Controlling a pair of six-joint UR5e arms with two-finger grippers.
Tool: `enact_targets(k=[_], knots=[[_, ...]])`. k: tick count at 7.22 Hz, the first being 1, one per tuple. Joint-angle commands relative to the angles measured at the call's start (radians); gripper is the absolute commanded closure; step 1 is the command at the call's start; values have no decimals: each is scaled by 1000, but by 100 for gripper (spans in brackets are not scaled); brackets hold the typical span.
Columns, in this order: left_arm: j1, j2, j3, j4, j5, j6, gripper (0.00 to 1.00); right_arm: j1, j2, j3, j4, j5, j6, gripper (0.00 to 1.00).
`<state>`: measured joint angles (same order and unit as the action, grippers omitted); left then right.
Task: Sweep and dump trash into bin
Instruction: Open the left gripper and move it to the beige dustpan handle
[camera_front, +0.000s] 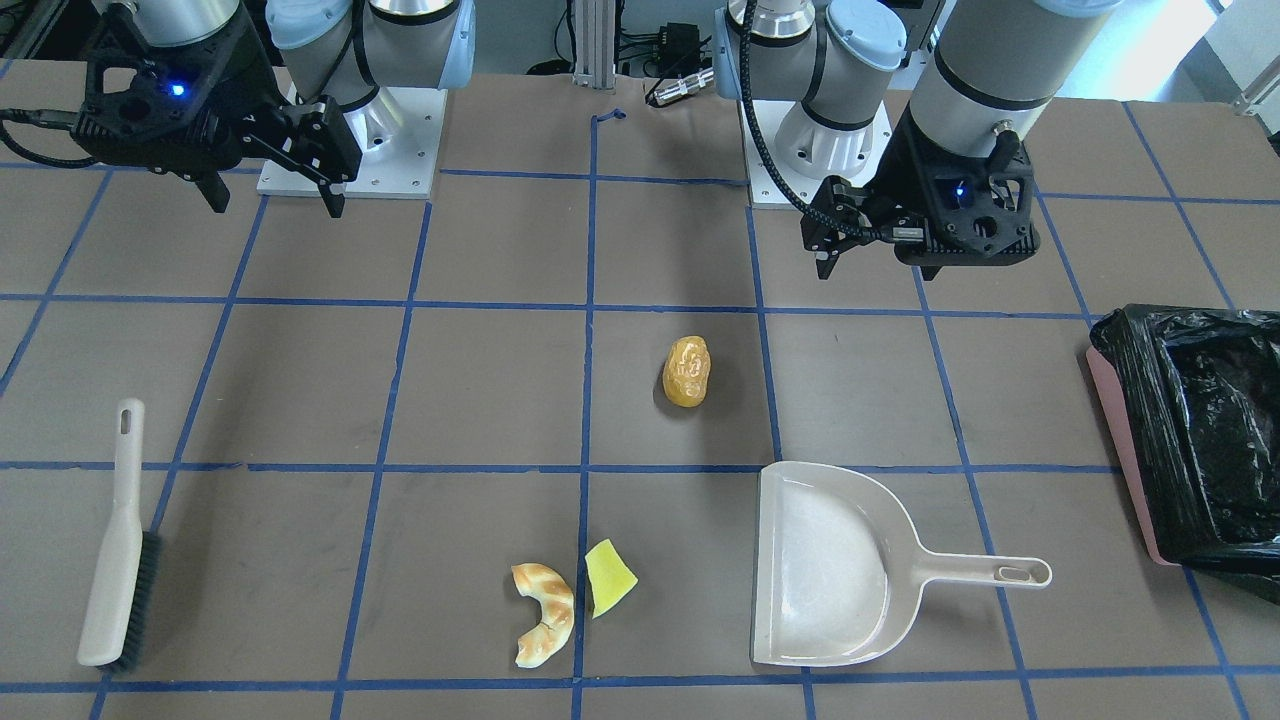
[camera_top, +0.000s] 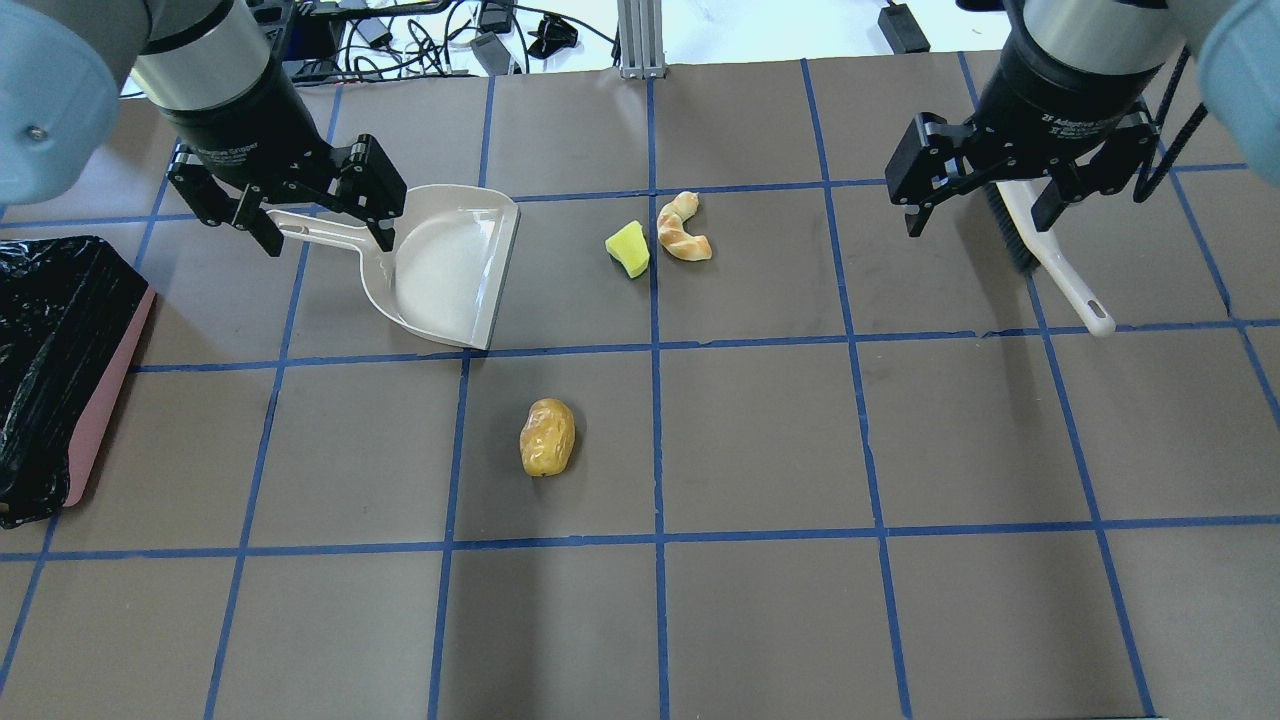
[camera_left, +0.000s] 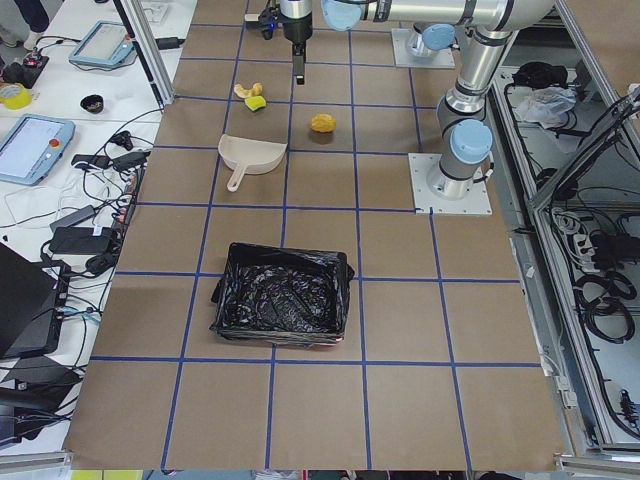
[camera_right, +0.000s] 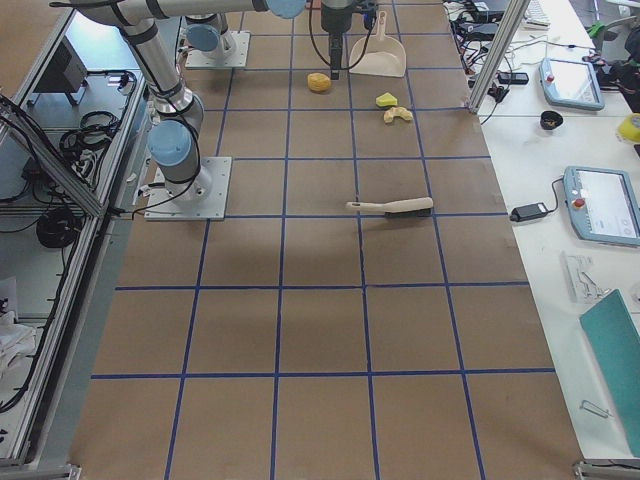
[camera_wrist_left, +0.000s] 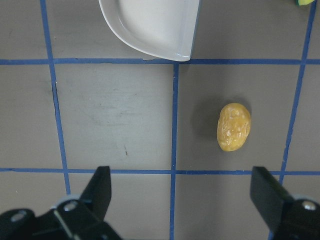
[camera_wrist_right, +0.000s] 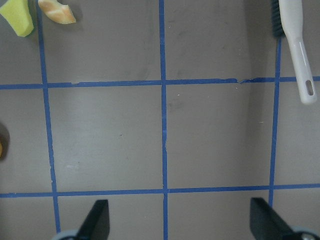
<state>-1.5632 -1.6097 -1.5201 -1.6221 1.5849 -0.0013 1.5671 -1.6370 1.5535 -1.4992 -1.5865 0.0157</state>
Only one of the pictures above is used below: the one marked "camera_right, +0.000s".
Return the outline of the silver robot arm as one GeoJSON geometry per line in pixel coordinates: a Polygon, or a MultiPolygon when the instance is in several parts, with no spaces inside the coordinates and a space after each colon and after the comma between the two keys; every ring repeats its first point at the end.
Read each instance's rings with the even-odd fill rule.
{"type": "Polygon", "coordinates": [[[211,195],[212,178],[202,166],[199,130],[204,107],[185,84],[169,57],[156,22],[173,17],[209,18],[229,12],[270,12],[293,19],[304,1],[52,1],[52,8],[72,8],[96,23],[118,29],[148,84],[159,124],[148,136],[148,150],[164,176],[167,202],[193,205],[211,195]]]}
{"type": "Polygon", "coordinates": [[[186,16],[187,43],[205,56],[224,59],[236,50],[225,13],[186,16]]]}

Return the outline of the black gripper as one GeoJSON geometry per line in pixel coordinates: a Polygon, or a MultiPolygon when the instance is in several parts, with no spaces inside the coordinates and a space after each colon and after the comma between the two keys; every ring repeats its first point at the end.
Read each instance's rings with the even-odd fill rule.
{"type": "Polygon", "coordinates": [[[330,79],[338,80],[342,70],[343,36],[352,25],[355,11],[353,0],[322,0],[321,27],[329,34],[330,79]]]}

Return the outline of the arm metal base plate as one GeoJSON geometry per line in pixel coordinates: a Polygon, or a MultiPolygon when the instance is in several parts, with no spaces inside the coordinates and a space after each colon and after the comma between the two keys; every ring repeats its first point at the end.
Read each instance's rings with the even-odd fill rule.
{"type": "Polygon", "coordinates": [[[220,34],[215,29],[191,29],[186,34],[189,51],[186,68],[217,70],[244,68],[247,64],[251,34],[231,31],[220,34]]]}
{"type": "Polygon", "coordinates": [[[179,187],[166,183],[157,167],[154,181],[162,183],[162,186],[151,191],[151,207],[144,211],[144,217],[150,221],[222,221],[226,213],[232,158],[203,157],[200,164],[199,175],[181,196],[178,194],[186,184],[179,187]]]}

